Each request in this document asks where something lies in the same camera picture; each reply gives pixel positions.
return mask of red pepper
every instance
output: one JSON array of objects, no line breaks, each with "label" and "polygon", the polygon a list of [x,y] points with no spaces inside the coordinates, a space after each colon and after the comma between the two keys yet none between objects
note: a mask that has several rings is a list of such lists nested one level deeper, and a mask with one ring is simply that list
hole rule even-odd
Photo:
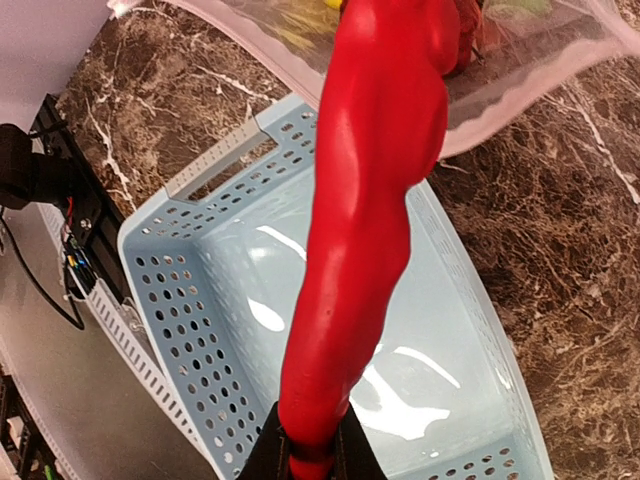
[{"label": "red pepper", "polygon": [[380,340],[410,254],[405,196],[447,128],[442,75],[458,59],[454,0],[350,0],[318,119],[307,272],[279,416],[296,480],[324,480],[349,393]]}]

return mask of green object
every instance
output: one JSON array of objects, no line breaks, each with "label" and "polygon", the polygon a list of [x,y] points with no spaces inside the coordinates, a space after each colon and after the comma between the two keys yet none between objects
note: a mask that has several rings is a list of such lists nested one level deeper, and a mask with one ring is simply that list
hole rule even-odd
[{"label": "green object", "polygon": [[47,480],[58,480],[56,476],[56,471],[51,468],[49,465],[44,466],[44,475],[47,477]]}]

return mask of plastic basket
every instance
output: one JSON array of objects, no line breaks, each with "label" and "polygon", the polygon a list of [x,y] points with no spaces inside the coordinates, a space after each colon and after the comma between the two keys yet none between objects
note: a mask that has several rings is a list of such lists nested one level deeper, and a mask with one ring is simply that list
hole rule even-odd
[{"label": "plastic basket", "polygon": [[[305,270],[315,112],[289,96],[192,163],[122,226],[157,357],[220,478],[244,465],[278,397]],[[278,147],[205,199],[249,149]],[[552,480],[510,344],[429,185],[407,198],[410,265],[352,403],[392,479]]]},{"label": "plastic basket", "polygon": [[[124,14],[139,1],[109,4]],[[338,24],[323,0],[166,1],[221,29],[318,106]],[[484,26],[476,46],[484,61],[447,80],[443,157],[480,144],[571,75],[617,55],[640,56],[640,33],[622,19],[613,0],[479,3]]]}]

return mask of marble countertop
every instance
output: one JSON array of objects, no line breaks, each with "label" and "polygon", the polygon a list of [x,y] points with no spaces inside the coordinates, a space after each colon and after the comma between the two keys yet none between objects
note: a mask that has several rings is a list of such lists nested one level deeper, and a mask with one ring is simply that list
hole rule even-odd
[{"label": "marble countertop", "polygon": [[[640,476],[638,79],[635,60],[593,68],[429,179],[513,340],[560,480]],[[58,106],[129,215],[287,93],[215,28],[150,3],[105,25]]]}]

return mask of wire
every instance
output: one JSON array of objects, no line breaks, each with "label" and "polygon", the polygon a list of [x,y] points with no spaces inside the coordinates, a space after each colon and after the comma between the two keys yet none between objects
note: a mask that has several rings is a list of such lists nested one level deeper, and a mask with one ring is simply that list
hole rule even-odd
[{"label": "wire", "polygon": [[49,305],[51,305],[51,307],[60,314],[60,316],[62,318],[64,318],[67,322],[69,322],[71,325],[73,325],[75,328],[77,328],[78,330],[84,330],[84,322],[82,321],[82,319],[80,318],[80,314],[78,312],[78,308],[76,307],[75,303],[73,302],[73,299],[71,298],[71,296],[69,296],[69,292],[68,292],[68,280],[67,277],[65,275],[65,290],[66,290],[66,294],[67,296],[69,296],[69,303],[71,303],[71,309],[73,310],[73,314],[75,315],[75,319],[71,317],[71,315],[69,315],[60,305],[58,305],[58,303],[56,303],[56,301],[51,298],[51,296],[46,292],[46,290],[44,288],[42,288],[42,285],[40,285],[40,282],[38,282],[38,280],[36,279],[36,277],[33,275],[33,273],[31,272],[31,269],[29,268],[29,266],[27,265],[27,262],[25,262],[24,257],[22,256],[22,253],[20,252],[20,248],[18,247],[18,243],[16,242],[15,237],[13,236],[13,233],[11,232],[11,229],[9,228],[9,225],[7,225],[7,222],[5,222],[4,218],[2,218],[2,214],[4,213],[4,207],[0,208],[0,225],[2,225],[4,227],[4,229],[7,232],[7,236],[9,237],[9,243],[11,243],[11,246],[13,247],[14,252],[16,253],[16,257],[18,258],[18,262],[20,262],[20,265],[22,266],[22,268],[24,269],[25,273],[27,274],[27,277],[29,277],[29,280],[31,280],[31,283],[33,283],[33,286],[36,287],[36,290],[38,290],[38,292],[40,293],[40,295],[42,295],[44,297],[44,299],[47,301],[47,303]]}]

